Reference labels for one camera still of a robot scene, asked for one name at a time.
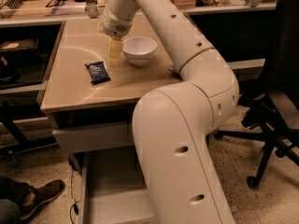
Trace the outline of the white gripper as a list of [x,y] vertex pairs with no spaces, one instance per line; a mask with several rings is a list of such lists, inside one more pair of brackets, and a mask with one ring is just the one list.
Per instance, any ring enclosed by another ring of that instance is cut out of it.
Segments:
[[106,7],[102,16],[102,27],[106,35],[113,36],[108,40],[108,65],[117,67],[119,64],[123,42],[121,37],[128,35],[133,26],[134,12],[122,9],[119,12]]

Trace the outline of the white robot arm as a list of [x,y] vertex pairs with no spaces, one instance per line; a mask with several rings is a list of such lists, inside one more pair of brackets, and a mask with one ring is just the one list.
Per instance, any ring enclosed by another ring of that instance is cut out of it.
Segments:
[[125,36],[143,11],[181,81],[136,104],[137,157],[159,224],[235,224],[206,144],[233,113],[238,82],[213,45],[169,0],[109,0],[107,35]]

